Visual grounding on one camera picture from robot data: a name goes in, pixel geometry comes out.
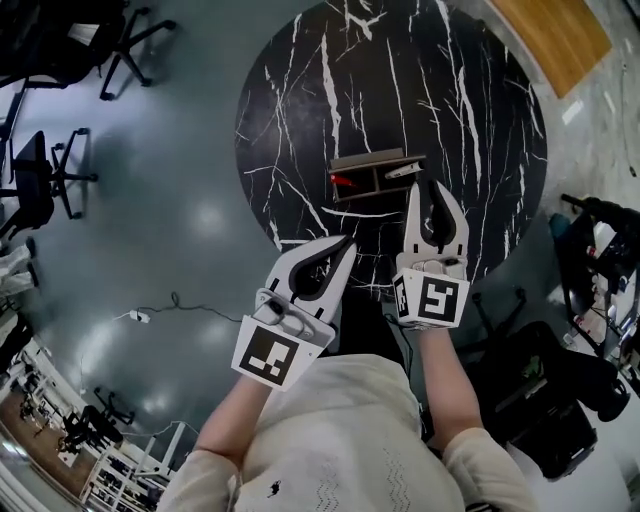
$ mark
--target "cable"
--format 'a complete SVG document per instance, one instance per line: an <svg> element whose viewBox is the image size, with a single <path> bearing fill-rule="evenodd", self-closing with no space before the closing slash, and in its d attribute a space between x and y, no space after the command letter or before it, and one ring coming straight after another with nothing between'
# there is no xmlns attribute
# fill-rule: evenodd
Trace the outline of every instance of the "cable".
<svg viewBox="0 0 640 512"><path fill-rule="evenodd" d="M624 60L624 57L622 58L622 71L620 73L620 103L621 103L621 109L620 109L620 121L622 124L622 141L624 143L624 151L626 153L627 156L627 163L629 164L629 172L631 173L631 176L633 176L634 178L637 177L637 173L636 170L633 168L633 164L631 163L631 154L629 153L629 142L627 141L627 128L624 124L624 77L627 75L627 63Z"/></svg>
<svg viewBox="0 0 640 512"><path fill-rule="evenodd" d="M616 335L621 336L620 331L618 330L618 326L615 324L615 321L613 320L613 318L607 318L603 313L605 312L604 309L602 310L598 310L596 308L589 308L591 309L591 311L593 311L596 315L598 315L600 318L602 318L606 324L606 326L611 329L614 333L616 333Z"/></svg>
<svg viewBox="0 0 640 512"><path fill-rule="evenodd" d="M120 320L121 318L124 318L125 316L129 316L129 312L128 311L124 315L120 315L120 316L117 316L115 318L112 318L110 321L111 322L115 322L116 320Z"/></svg>
<svg viewBox="0 0 640 512"><path fill-rule="evenodd" d="M236 324L241 324L242 320L237 320L235 318L231 318L230 316L225 315L224 313L221 313L220 311L218 311L215 308L212 308L211 306L207 306L205 304L198 304L197 306L182 306L180 305L180 296L178 295L178 292L171 292L171 302L173 303L173 305L171 306L166 306L163 308L152 308L149 306L140 306L139 308L136 308L136 311L139 313L141 311L151 311L153 313L163 313L164 311L209 311L211 313L215 313L216 315L229 320L229 322L233 322Z"/></svg>
<svg viewBox="0 0 640 512"><path fill-rule="evenodd" d="M409 343L409 340L407 339L407 336L404 333L404 330L406 329L406 327L404 325L400 325L396 317L393 316L391 313L385 313L384 319L389 324L395 325L398 328L398 330L400 331L400 334L402 335L402 339L407 345L408 356L405 357L405 364L407 365L407 368L405 371L407 373L407 378L409 379L409 381L411 381L411 367L413 366L413 347L411 346L411 343Z"/></svg>
<svg viewBox="0 0 640 512"><path fill-rule="evenodd" d="M87 388L84 385L84 373L82 372L82 363L84 362L84 355L87 353L87 349L85 348L82 351L82 355L80 356L80 394L83 395L86 393Z"/></svg>
<svg viewBox="0 0 640 512"><path fill-rule="evenodd" d="M159 436L160 434L164 434L167 430L171 429L171 427L173 427L175 424L179 424L179 423L184 423L187 427L189 427L196 435L200 435L200 431L193 428L191 425L189 425L186 421L178 421L178 420L174 420L171 423L169 423L165 428L163 428L162 430L159 430L158 432L154 432L153 434L139 434L137 432L121 432L121 434L123 436L130 436L130 437L155 437L155 436Z"/></svg>

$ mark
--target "black marble tabletop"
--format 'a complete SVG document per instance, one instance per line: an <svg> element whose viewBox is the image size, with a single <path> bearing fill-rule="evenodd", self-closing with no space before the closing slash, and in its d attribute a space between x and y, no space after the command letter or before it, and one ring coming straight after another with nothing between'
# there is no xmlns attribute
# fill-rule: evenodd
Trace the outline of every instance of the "black marble tabletop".
<svg viewBox="0 0 640 512"><path fill-rule="evenodd" d="M350 285L393 295L407 196L336 203L334 158L426 155L469 223L467 278L518 244L546 175L545 127L522 68L481 21L442 0L327 0L268 42L238 105L238 171L281 251L318 237L358 243Z"/></svg>

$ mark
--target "office chair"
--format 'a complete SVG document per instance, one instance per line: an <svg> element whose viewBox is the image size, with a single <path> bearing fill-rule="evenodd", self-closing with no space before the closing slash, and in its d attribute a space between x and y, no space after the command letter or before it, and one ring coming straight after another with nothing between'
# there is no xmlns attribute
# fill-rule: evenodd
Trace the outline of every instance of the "office chair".
<svg viewBox="0 0 640 512"><path fill-rule="evenodd" d="M87 405L80 418L71 413L62 422L67 435L58 440L60 451L78 453L85 442L97 450L104 450L107 441L119 444L124 440L118 429L93 405Z"/></svg>
<svg viewBox="0 0 640 512"><path fill-rule="evenodd" d="M509 442L529 455L549 480L573 472L593 451L595 429L578 402L601 421L617 418L629 401L615 366L603 359L564 349L545 322L532 322L510 334L526 303L493 329L475 295L489 337L462 347L484 351L467 373L477 392L483 421L500 443Z"/></svg>
<svg viewBox="0 0 640 512"><path fill-rule="evenodd" d="M101 100L111 101L115 98L115 95L107 92L107 87L109 87L109 83L111 82L111 79L113 78L113 74L116 72L116 68L118 67L118 64L120 63L121 60L129 67L129 69L134 74L134 76L138 79L142 87L149 87L151 85L152 83L151 79L146 78L142 74L142 72L138 68L137 64L135 63L135 61L133 60L129 52L131 51L131 48L133 48L135 45L147 39L155 32L162 30L163 28L166 30L174 30L176 28L176 22L172 20L164 20L158 23L157 25L154 25L153 27L150 27L132 36L131 32L133 31L133 26L135 25L135 22L138 16L146 16L147 14L149 14L149 12L150 12L150 9L148 7L136 9L133 13L133 16L127 23L127 26L125 27L124 32L122 33L122 36L120 37L118 42L115 44L115 47L113 49L113 53L114 53L113 60L111 61L111 65L109 66L109 71L107 71L107 78L105 79L104 84L102 86L102 91L100 91Z"/></svg>
<svg viewBox="0 0 640 512"><path fill-rule="evenodd" d="M102 388L100 387L97 387L93 390L93 394L98 398L98 400L100 400L100 403L104 407L102 416L104 416L105 419L112 423L115 423L115 420L119 420L125 425L131 425L136 417L135 412L119 411L116 407L116 404L114 404L114 401L116 401L117 397L113 391L109 392L106 399L102 398L101 393Z"/></svg>
<svg viewBox="0 0 640 512"><path fill-rule="evenodd" d="M86 128L75 130L64 148L60 161L58 161L55 152L62 149L62 145L54 146L51 149L53 167L46 157L43 132L36 133L15 158L13 156L13 143L10 141L9 164L12 174L11 181L15 176L16 188L0 189L0 197L17 197L20 207L0 228L0 238L6 235L11 228L13 228L13 231L9 235L9 240L23 229L38 229L45 225L53 215L53 198L56 196L62 198L64 208L70 219L82 217L80 212L72 213L71 211L65 182L96 182L98 181L98 176L96 174L78 176L67 173L65 169L76 135L86 135L88 133L89 131Z"/></svg>
<svg viewBox="0 0 640 512"><path fill-rule="evenodd" d="M14 6L11 0L0 4L0 18L8 10L13 13L11 30L0 26L0 88L26 79L26 88L64 89L83 80L94 67L102 66L114 54L107 78L100 92L100 99L109 101L114 95L107 92L119 62L131 69L143 87L151 80L142 75L132 59L133 46L161 29L173 30L176 23L165 20L139 34L131 35L139 15L147 15L147 7L137 9L129 22L122 14L128 2L106 0L99 3L66 0L47 3L40 0L23 0ZM74 32L76 26L97 25L89 43ZM45 75L53 81L35 80Z"/></svg>

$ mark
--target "concrete floor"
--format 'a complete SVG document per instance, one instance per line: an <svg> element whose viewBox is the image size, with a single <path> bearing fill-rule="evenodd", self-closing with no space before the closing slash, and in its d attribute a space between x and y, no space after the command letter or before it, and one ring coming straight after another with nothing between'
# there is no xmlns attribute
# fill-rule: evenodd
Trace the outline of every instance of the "concrete floor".
<svg viewBox="0 0 640 512"><path fill-rule="evenodd" d="M32 233L41 287L25 294L25 308L38 338L76 389L104 386L136 410L133 431L158 431L172 420L197 428L235 381L229 367L235 324L202 311L164 312L148 325L112 319L139 306L169 306L172 291L183 305L206 303L236 318L253 311L255 291L278 252L255 221L238 179L232 129L237 101L269 38L314 3L159 0L151 21L175 19L179 29L155 38L152 52L141 48L143 70L155 87L141 88L120 66L112 87L115 92L120 84L125 87L115 102L98 100L101 81L92 74L63 91L30 91L23 104L16 147L40 129L53 145L86 126L91 134L86 145L78 141L74 162L79 172L100 175L98 184L71 187L72 204L85 211L83 220L68 220L58 205L50 223ZM640 208L640 178L628 171L620 117L624 111L630 157L640 171L640 99L631 94L640 83L640 34L622 3L587 2L614 51L563 100L555 98L491 9L481 2L457 3L487 21L534 83L550 149L543 210L561 208L558 197L565 191ZM605 90L617 102L615 114ZM583 111L565 126L561 114L578 98ZM544 305L557 282L551 248L541 216L479 288L504 297L514 284L524 284L532 306L527 316L552 315ZM489 302L487 309L497 318L511 306L507 300ZM456 341L480 336L478 324L468 308ZM420 379L416 371L419 397ZM192 441L187 439L185 448Z"/></svg>

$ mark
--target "red object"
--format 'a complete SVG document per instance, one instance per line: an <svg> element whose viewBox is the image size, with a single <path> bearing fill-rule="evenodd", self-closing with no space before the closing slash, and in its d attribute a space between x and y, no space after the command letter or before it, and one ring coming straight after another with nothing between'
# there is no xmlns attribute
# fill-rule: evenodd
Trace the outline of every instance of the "red object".
<svg viewBox="0 0 640 512"><path fill-rule="evenodd" d="M343 185L345 187L358 188L358 185L356 185L349 178L345 178L344 176L338 176L336 174L331 175L331 183L333 183L334 185Z"/></svg>

